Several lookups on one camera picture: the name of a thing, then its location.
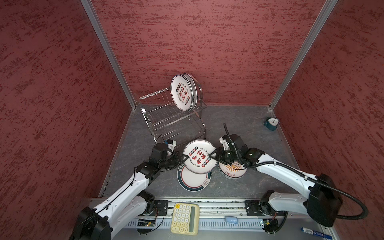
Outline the stainless steel dish rack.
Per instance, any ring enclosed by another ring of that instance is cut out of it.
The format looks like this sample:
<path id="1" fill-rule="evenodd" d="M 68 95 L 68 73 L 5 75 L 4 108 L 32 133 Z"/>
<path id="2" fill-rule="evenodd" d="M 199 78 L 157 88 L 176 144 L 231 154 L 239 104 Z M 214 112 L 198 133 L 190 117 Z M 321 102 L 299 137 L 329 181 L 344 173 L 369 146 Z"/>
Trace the stainless steel dish rack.
<path id="1" fill-rule="evenodd" d="M 142 96 L 137 104 L 155 142 L 174 140 L 180 148 L 193 140 L 207 138 L 202 118 L 207 105 L 200 96 L 197 105 L 188 111 L 177 108 L 170 88 Z"/>

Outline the orange patterned plate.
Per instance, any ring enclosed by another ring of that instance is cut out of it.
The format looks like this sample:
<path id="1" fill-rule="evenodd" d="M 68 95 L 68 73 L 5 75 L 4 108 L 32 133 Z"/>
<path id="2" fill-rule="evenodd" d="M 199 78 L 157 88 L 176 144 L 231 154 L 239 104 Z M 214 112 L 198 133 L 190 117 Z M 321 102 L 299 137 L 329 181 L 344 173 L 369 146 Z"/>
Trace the orange patterned plate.
<path id="1" fill-rule="evenodd" d="M 238 162 L 234 162 L 228 165 L 219 163 L 219 171 L 226 178 L 232 180 L 240 179 L 247 173 L 247 169 L 244 167 L 244 165 L 241 165 Z"/>

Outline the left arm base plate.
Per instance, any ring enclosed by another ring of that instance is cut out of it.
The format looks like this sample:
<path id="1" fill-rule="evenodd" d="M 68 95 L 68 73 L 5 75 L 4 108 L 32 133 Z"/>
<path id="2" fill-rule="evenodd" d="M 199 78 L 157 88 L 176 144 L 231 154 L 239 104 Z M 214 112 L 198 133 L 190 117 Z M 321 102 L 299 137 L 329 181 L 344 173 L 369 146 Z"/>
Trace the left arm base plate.
<path id="1" fill-rule="evenodd" d="M 168 200 L 152 200 L 147 205 L 148 216 L 166 216 L 168 213 Z"/>

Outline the aluminium corner post right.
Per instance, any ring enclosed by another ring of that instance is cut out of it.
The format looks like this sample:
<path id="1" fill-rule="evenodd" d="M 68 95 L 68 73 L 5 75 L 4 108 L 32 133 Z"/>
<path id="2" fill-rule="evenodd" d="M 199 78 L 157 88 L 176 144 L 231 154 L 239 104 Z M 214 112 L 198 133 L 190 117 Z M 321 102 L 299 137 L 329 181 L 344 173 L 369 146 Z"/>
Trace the aluminium corner post right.
<path id="1" fill-rule="evenodd" d="M 295 73 L 299 69 L 301 63 L 305 59 L 307 53 L 311 49 L 313 43 L 315 42 L 317 36 L 325 25 L 327 19 L 331 15 L 333 9 L 337 5 L 338 0 L 326 0 L 323 7 L 321 8 L 316 20 L 314 21 L 308 35 L 306 36 L 301 48 L 299 49 L 293 63 L 291 64 L 287 74 L 285 75 L 282 84 L 278 88 L 275 96 L 273 97 L 271 103 L 269 104 L 269 109 L 271 112 L 274 111 L 279 100 L 283 96 L 285 90 L 287 89 L 289 83 L 293 79 Z"/>

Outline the green white alarm clock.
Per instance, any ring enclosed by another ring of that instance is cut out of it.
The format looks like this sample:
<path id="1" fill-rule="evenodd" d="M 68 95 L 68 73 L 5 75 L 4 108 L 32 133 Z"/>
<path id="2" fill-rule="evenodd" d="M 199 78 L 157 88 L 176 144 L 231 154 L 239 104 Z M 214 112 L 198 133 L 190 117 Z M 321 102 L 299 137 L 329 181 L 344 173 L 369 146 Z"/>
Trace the green white alarm clock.
<path id="1" fill-rule="evenodd" d="M 280 123 L 279 119 L 276 118 L 267 118 L 264 122 L 264 126 L 270 130 L 275 131 Z"/>

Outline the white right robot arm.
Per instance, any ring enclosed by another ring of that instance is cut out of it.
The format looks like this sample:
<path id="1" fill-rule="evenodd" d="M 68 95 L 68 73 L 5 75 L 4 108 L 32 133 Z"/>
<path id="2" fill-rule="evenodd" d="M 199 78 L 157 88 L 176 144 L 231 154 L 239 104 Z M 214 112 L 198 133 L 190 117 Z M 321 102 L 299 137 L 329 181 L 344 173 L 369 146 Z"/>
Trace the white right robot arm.
<path id="1" fill-rule="evenodd" d="M 229 165 L 238 162 L 246 169 L 256 169 L 286 184 L 296 191 L 282 194 L 267 191 L 259 200 L 257 210 L 264 216 L 278 212 L 294 212 L 308 215 L 324 227 L 332 227 L 343 204 L 334 183 L 326 175 L 315 175 L 288 166 L 257 148 L 243 147 L 241 150 L 230 146 L 219 147 L 209 154 L 219 163 Z"/>

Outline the red green rimmed plate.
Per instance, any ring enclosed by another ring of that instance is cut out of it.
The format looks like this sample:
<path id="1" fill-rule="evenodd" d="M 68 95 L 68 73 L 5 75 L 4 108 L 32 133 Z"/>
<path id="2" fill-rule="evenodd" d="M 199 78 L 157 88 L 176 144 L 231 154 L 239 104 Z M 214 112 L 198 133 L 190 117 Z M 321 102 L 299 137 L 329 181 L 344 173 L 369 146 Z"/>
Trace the red green rimmed plate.
<path id="1" fill-rule="evenodd" d="M 185 166 L 179 166 L 177 180 L 181 187 L 189 192 L 199 192 L 205 189 L 212 178 L 212 173 L 196 174 Z"/>

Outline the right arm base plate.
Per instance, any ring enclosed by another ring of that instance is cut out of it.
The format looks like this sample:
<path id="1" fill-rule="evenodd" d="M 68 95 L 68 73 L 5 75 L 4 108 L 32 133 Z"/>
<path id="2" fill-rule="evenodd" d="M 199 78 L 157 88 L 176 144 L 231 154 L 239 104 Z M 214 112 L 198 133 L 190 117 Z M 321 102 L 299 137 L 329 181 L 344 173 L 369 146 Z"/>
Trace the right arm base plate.
<path id="1" fill-rule="evenodd" d="M 284 217 L 284 211 L 276 211 L 274 210 L 268 202 L 263 201 L 253 201 L 248 200 L 245 201 L 245 209 L 247 212 L 247 216 L 249 217 Z"/>

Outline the yellow calculator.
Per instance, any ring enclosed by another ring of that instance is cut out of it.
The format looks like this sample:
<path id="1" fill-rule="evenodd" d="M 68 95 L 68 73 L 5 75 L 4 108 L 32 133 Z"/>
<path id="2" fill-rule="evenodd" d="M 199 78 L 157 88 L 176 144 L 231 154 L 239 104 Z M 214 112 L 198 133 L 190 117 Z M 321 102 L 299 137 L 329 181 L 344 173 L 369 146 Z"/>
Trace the yellow calculator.
<path id="1" fill-rule="evenodd" d="M 171 221 L 173 234 L 196 236 L 199 231 L 200 207 L 196 204 L 176 203 Z"/>

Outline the aluminium corner post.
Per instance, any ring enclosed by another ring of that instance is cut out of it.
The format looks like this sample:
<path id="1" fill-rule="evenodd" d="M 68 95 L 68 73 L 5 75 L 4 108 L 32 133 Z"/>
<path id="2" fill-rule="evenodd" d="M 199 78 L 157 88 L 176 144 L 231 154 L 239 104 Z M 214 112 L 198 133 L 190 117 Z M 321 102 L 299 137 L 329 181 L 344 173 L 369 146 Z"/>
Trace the aluminium corner post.
<path id="1" fill-rule="evenodd" d="M 299 49 L 293 63 L 291 64 L 287 74 L 285 75 L 282 84 L 278 88 L 275 96 L 273 97 L 271 103 L 269 104 L 269 109 L 271 112 L 274 111 L 279 100 L 283 96 L 285 90 L 287 89 L 289 83 L 293 79 L 295 73 L 299 69 L 301 63 L 305 59 L 307 53 L 311 49 L 313 43 L 315 42 L 317 36 L 325 25 L 327 19 L 331 15 L 333 9 L 337 5 L 338 0 L 326 0 L 323 7 L 321 8 L 316 20 L 314 21 L 308 35 L 306 36 L 301 48 Z"/>
<path id="2" fill-rule="evenodd" d="M 104 49 L 104 52 L 112 66 L 112 69 L 124 91 L 124 94 L 127 98 L 127 100 L 129 101 L 130 103 L 130 106 L 133 110 L 136 109 L 137 107 L 137 104 L 136 104 L 136 101 L 135 101 L 135 98 L 129 88 L 129 85 L 127 83 L 127 80 L 124 76 L 124 73 L 118 63 L 118 60 L 113 52 L 113 49 L 109 43 L 109 40 L 107 38 L 107 35 L 102 27 L 102 24 L 98 18 L 98 15 L 96 13 L 96 10 L 93 6 L 93 3 L 92 1 L 90 0 L 81 0 L 81 3 L 83 5 L 83 8 L 85 9 L 86 11 L 86 14 L 94 28 L 94 31 Z"/>

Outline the aluminium corner post left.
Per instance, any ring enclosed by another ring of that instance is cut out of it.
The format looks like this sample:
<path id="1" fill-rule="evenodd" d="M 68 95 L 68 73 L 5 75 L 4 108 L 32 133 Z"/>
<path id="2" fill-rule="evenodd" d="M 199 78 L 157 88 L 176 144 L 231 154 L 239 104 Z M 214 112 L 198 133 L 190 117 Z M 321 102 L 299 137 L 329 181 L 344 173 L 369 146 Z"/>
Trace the aluminium corner post left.
<path id="1" fill-rule="evenodd" d="M 96 10 L 93 6 L 93 3 L 92 1 L 90 0 L 81 0 L 81 3 L 83 5 L 83 8 L 85 9 L 86 11 L 86 14 L 94 28 L 94 31 L 104 49 L 104 52 L 112 66 L 112 69 L 124 91 L 124 94 L 127 98 L 127 100 L 129 101 L 130 103 L 130 106 L 133 110 L 136 109 L 137 107 L 137 104 L 136 104 L 136 101 L 135 101 L 135 98 L 129 88 L 129 85 L 127 83 L 127 80 L 124 76 L 124 73 L 118 63 L 118 60 L 113 52 L 113 49 L 109 43 L 109 40 L 107 38 L 107 35 L 102 27 L 102 24 L 98 18 L 98 15 L 96 13 Z"/>

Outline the red character text plate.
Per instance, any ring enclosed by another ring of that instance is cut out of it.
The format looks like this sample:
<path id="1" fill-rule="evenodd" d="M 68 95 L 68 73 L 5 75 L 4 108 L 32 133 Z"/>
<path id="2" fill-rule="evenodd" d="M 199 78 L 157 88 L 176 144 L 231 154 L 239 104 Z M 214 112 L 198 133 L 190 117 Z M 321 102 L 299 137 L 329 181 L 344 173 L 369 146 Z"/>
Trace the red character text plate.
<path id="1" fill-rule="evenodd" d="M 182 75 L 176 75 L 171 83 L 171 95 L 175 105 L 181 111 L 188 111 L 192 106 L 192 90 L 188 80 Z"/>

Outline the blue white marker pen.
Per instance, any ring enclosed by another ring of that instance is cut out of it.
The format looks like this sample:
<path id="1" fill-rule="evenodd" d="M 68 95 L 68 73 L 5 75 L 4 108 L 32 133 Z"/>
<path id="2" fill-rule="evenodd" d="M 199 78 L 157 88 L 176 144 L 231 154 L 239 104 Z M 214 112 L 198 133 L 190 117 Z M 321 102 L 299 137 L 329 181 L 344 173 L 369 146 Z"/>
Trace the blue white marker pen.
<path id="1" fill-rule="evenodd" d="M 316 237 L 319 237 L 319 238 L 323 238 L 323 239 L 326 239 L 326 240 L 332 240 L 333 239 L 333 237 L 330 236 L 330 235 L 327 235 L 327 234 L 324 234 L 324 233 L 321 233 L 321 232 L 318 232 L 318 231 L 315 231 L 315 230 L 311 230 L 311 229 L 308 229 L 308 228 L 304 228 L 304 227 L 301 227 L 301 232 L 303 232 L 305 234 L 312 235 L 312 236 L 316 236 Z"/>

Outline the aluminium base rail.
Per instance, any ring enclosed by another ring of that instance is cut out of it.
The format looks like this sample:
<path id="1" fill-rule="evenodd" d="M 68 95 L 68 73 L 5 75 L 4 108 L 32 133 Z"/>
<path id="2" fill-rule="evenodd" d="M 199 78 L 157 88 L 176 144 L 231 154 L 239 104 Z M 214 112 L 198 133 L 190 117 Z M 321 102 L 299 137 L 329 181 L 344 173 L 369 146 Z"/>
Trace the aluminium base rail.
<path id="1" fill-rule="evenodd" d="M 133 200 L 128 209 L 131 216 L 126 220 L 118 221 L 118 228 L 113 228 L 114 234 L 123 229 L 170 229 L 174 205 L 176 203 L 196 204 L 200 207 L 199 230 L 207 231 L 244 231 L 263 232 L 263 220 L 276 219 L 281 222 L 285 217 L 249 217 L 245 209 L 245 199 L 196 199 L 196 198 L 158 198 L 155 200 L 168 200 L 168 213 L 166 216 L 148 216 L 139 213 L 143 209 L 143 199 Z M 138 227 L 138 220 L 156 220 L 154 227 Z"/>

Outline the left circuit board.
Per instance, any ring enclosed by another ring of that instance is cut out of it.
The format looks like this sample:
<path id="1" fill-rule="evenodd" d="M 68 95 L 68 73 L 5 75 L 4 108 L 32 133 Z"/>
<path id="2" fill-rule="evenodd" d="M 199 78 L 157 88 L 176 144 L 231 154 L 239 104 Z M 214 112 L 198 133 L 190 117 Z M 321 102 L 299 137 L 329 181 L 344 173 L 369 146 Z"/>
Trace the left circuit board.
<path id="1" fill-rule="evenodd" d="M 156 225 L 156 220 L 138 220 L 138 227 L 154 227 Z"/>

